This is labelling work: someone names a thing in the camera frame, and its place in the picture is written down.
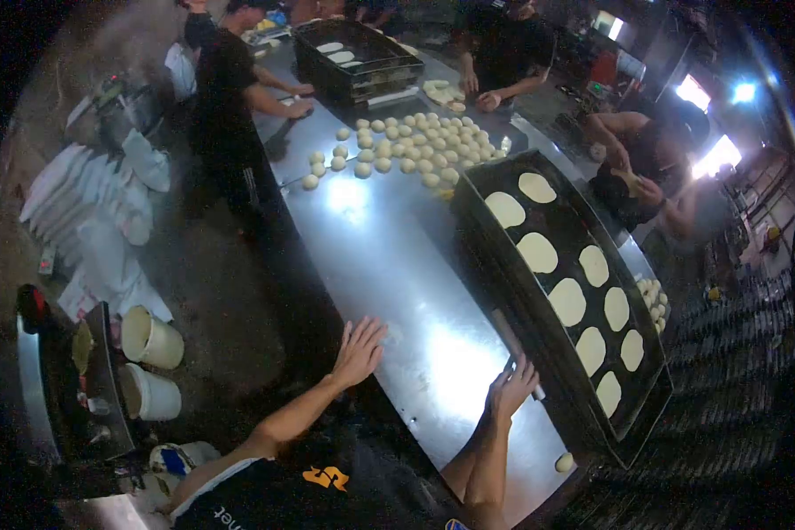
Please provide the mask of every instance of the bright light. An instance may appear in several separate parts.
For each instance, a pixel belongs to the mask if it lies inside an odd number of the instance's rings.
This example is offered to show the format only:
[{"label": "bright light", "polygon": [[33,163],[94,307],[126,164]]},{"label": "bright light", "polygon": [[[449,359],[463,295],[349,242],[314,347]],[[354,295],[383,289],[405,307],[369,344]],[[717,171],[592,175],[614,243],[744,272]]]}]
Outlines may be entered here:
[{"label": "bright light", "polygon": [[730,141],[727,135],[719,138],[710,153],[707,153],[698,164],[692,166],[692,178],[700,179],[704,175],[715,175],[721,164],[731,164],[734,167],[742,160],[742,154]]},{"label": "bright light", "polygon": [[615,38],[618,37],[618,34],[621,32],[622,26],[624,26],[624,20],[622,19],[613,20],[612,27],[609,28],[610,32],[607,37],[615,41]]},{"label": "bright light", "polygon": [[358,178],[329,179],[327,207],[334,213],[358,225],[368,211],[369,191],[365,181]]},{"label": "bright light", "polygon": [[446,325],[431,329],[425,348],[430,352],[430,368],[425,376],[435,381],[430,388],[437,407],[476,424],[489,384],[504,367],[509,352],[502,346],[484,347],[459,331]]},{"label": "bright light", "polygon": [[700,110],[706,112],[710,107],[710,95],[705,92],[692,76],[686,76],[675,90],[682,99],[692,102]]},{"label": "bright light", "polygon": [[736,92],[733,94],[733,102],[748,102],[753,100],[753,93],[756,92],[756,87],[750,83],[742,83],[736,87]]}]

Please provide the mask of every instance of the stacked trays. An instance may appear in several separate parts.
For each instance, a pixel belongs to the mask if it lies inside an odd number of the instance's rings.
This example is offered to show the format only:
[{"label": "stacked trays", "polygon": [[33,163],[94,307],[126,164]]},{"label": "stacked trays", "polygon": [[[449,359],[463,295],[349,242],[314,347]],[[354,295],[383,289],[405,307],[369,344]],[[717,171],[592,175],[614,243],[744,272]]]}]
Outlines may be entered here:
[{"label": "stacked trays", "polygon": [[[519,176],[527,172],[548,181],[557,194],[551,203],[536,203],[520,191]],[[494,280],[486,278],[487,290],[493,291],[497,305],[506,309],[504,313],[513,321],[510,325],[525,347],[544,344],[531,353],[537,356],[542,386],[555,386],[545,388],[549,398],[554,398],[555,391],[557,398],[571,401],[561,414],[580,416],[584,433],[628,467],[666,407],[672,385],[650,314],[610,235],[583,196],[538,151],[478,165],[469,169],[466,177],[457,185],[453,208],[463,241],[480,269],[477,273],[494,276]],[[494,192],[508,193],[518,201],[526,220],[517,227],[502,228],[484,202]],[[530,232],[547,238],[557,252],[559,262],[549,274],[534,274],[515,246]],[[579,264],[580,253],[589,245],[601,249],[609,268],[610,277],[599,288],[592,287]],[[548,300],[548,293],[567,277],[577,281],[587,301],[582,320],[570,327],[562,325]],[[604,296],[613,287],[625,291],[630,307],[631,318],[619,332],[610,329],[604,315]],[[597,327],[606,343],[604,363],[591,378],[575,350],[590,326]],[[644,343],[642,362],[634,372],[621,361],[621,343],[631,329],[639,332]],[[541,339],[530,337],[533,333]],[[607,418],[595,388],[609,371],[621,386],[621,401]],[[555,381],[549,381],[546,374]]]},{"label": "stacked trays", "polygon": [[[319,20],[292,31],[298,72],[337,102],[361,104],[406,90],[424,73],[424,62],[367,26],[341,19]],[[361,64],[342,68],[318,47],[340,42]]]}]

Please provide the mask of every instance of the dark shirt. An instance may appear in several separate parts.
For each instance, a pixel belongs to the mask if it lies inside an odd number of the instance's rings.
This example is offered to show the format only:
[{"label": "dark shirt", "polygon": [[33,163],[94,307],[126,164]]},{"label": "dark shirt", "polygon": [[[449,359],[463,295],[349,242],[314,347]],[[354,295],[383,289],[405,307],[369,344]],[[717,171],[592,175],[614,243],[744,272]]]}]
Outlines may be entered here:
[{"label": "dark shirt", "polygon": [[392,15],[378,29],[389,37],[397,37],[403,33],[403,8],[398,0],[361,0],[359,7],[368,8],[362,18],[363,24],[372,24],[383,15],[383,12],[391,11]]},{"label": "dark shirt", "polygon": [[191,147],[201,155],[235,157],[263,153],[244,90],[258,82],[254,60],[241,38],[226,29],[201,49]]},{"label": "dark shirt", "polygon": [[465,529],[454,498],[378,442],[307,437],[299,456],[252,462],[197,497],[174,529]]},{"label": "dark shirt", "polygon": [[218,27],[212,22],[209,13],[189,13],[185,19],[185,30],[185,43],[192,50],[203,48],[218,34]]},{"label": "dark shirt", "polygon": [[[658,129],[659,122],[652,120],[636,133],[619,136],[619,141],[630,156],[633,173],[656,182],[663,195],[671,198],[677,196],[688,182],[689,166],[675,164],[664,170],[659,168],[656,160]],[[647,223],[659,213],[660,206],[645,206],[636,197],[630,197],[630,190],[620,176],[612,174],[609,162],[598,168],[598,175],[589,181],[589,185],[627,231],[633,231],[637,225]]]},{"label": "dark shirt", "polygon": [[475,5],[466,29],[476,39],[472,55],[480,93],[512,86],[553,62],[555,36],[534,19],[513,20],[499,9]]}]

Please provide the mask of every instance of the white bag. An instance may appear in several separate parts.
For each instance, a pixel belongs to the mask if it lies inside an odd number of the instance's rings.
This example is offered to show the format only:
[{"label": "white bag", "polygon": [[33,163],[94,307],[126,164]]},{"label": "white bag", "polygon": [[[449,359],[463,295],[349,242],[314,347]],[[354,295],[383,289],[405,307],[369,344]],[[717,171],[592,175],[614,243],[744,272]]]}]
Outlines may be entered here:
[{"label": "white bag", "polygon": [[171,70],[171,82],[174,83],[174,97],[177,102],[185,101],[197,93],[197,81],[194,77],[194,66],[183,55],[183,48],[175,42],[165,56],[165,66]]},{"label": "white bag", "polygon": [[136,129],[129,131],[121,148],[127,163],[140,181],[157,192],[170,190],[170,163],[165,153],[155,150],[148,139]]},{"label": "white bag", "polygon": [[119,314],[143,305],[159,320],[171,321],[171,311],[110,216],[97,210],[77,228],[77,237],[82,264],[59,297],[59,305],[71,319],[76,322],[103,300]]}]

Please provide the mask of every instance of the raw flatbread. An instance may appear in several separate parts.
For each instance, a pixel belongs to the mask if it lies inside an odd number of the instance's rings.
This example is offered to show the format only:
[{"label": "raw flatbread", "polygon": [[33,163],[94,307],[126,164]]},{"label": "raw flatbread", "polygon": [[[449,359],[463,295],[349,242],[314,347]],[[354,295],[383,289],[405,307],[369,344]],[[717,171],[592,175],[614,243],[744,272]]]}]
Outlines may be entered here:
[{"label": "raw flatbread", "polygon": [[575,326],[586,312],[586,299],[583,290],[574,278],[565,278],[548,295],[553,310],[560,317],[563,326]]},{"label": "raw flatbread", "polygon": [[358,162],[353,169],[353,174],[359,178],[368,178],[371,176],[371,164],[368,162]]},{"label": "raw flatbread", "polygon": [[454,168],[448,167],[442,170],[442,178],[451,184],[456,184],[459,181],[459,174]]},{"label": "raw flatbread", "polygon": [[330,161],[329,166],[332,168],[333,171],[341,171],[345,168],[348,162],[341,156],[334,156],[333,160]]},{"label": "raw flatbread", "polygon": [[438,153],[434,154],[432,160],[433,160],[433,164],[435,164],[435,165],[437,165],[437,166],[439,166],[441,168],[446,168],[447,167],[447,159],[445,158],[445,156],[443,154],[438,154]]},{"label": "raw flatbread", "polygon": [[642,335],[635,329],[630,330],[621,342],[621,360],[628,371],[636,371],[642,363],[645,348],[642,345]]},{"label": "raw flatbread", "polygon": [[377,159],[374,167],[381,173],[388,173],[392,170],[392,159]]},{"label": "raw flatbread", "polygon": [[572,470],[574,467],[574,456],[571,453],[563,454],[556,464],[553,465],[553,469],[557,470],[558,473],[567,473]]},{"label": "raw flatbread", "polygon": [[404,173],[415,172],[415,162],[411,159],[403,159],[400,161],[400,170]]},{"label": "raw flatbread", "polygon": [[344,44],[341,42],[328,42],[327,44],[322,44],[315,49],[321,53],[333,53],[339,51],[341,48],[344,48]]},{"label": "raw flatbread", "polygon": [[522,173],[518,177],[518,188],[524,195],[540,204],[547,204],[556,198],[553,190],[545,177],[538,173]]},{"label": "raw flatbread", "polygon": [[303,177],[303,189],[314,190],[318,187],[318,177],[315,175],[306,175]]},{"label": "raw flatbread", "polygon": [[583,363],[586,375],[594,376],[598,368],[604,364],[607,355],[607,345],[597,327],[587,327],[574,349],[577,350],[577,356]]},{"label": "raw flatbread", "polygon": [[594,288],[601,287],[610,279],[610,269],[607,267],[604,253],[594,245],[589,245],[580,253],[580,266],[586,272],[589,285]]},{"label": "raw flatbread", "polygon": [[357,160],[360,162],[373,162],[374,161],[374,151],[370,149],[363,149],[360,151],[360,154],[356,155]]},{"label": "raw flatbread", "polygon": [[327,58],[334,63],[347,63],[353,60],[353,52],[339,52],[327,55]]},{"label": "raw flatbread", "polygon": [[548,274],[556,269],[558,263],[556,250],[548,239],[538,232],[526,234],[518,242],[518,250],[530,266],[530,270]]},{"label": "raw flatbread", "polygon": [[604,298],[604,315],[607,317],[609,329],[614,332],[621,331],[622,327],[630,320],[630,305],[621,288],[609,288]]},{"label": "raw flatbread", "polygon": [[435,173],[425,173],[421,176],[421,182],[427,187],[436,187],[439,185],[439,175]]},{"label": "raw flatbread", "polygon": [[508,193],[492,193],[486,197],[486,206],[503,228],[518,227],[527,218],[524,208]]},{"label": "raw flatbread", "polygon": [[615,413],[618,408],[618,402],[621,401],[621,385],[618,384],[618,379],[613,372],[607,372],[607,375],[598,383],[598,388],[595,390],[598,395],[598,401],[601,402],[601,408],[604,409],[604,414],[607,418]]},{"label": "raw flatbread", "polygon": [[418,172],[422,175],[425,173],[433,173],[433,163],[430,162],[430,160],[419,160]]}]

